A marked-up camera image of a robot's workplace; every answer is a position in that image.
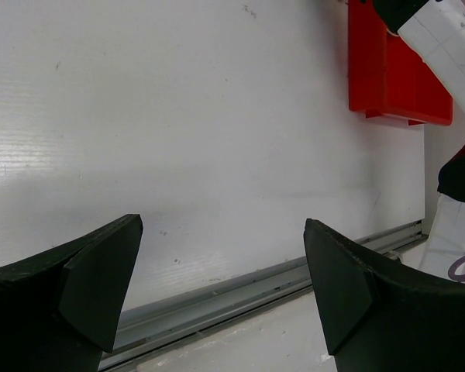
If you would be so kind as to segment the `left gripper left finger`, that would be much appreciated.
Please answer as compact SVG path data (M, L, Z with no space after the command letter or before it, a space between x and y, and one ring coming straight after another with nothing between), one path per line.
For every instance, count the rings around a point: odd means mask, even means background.
M113 350L138 214L0 267L0 371L96 371Z

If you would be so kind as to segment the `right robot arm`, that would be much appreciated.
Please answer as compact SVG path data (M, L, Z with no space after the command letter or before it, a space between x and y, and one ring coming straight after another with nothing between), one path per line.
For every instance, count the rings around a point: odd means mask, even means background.
M465 114L462 1L375 1L388 30L414 50ZM439 171L435 218L420 271L465 284L465 145Z

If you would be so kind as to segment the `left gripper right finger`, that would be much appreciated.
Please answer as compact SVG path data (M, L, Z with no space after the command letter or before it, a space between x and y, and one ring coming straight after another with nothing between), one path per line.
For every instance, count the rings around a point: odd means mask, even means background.
M339 371L465 371L465 284L367 249L319 220L303 234Z

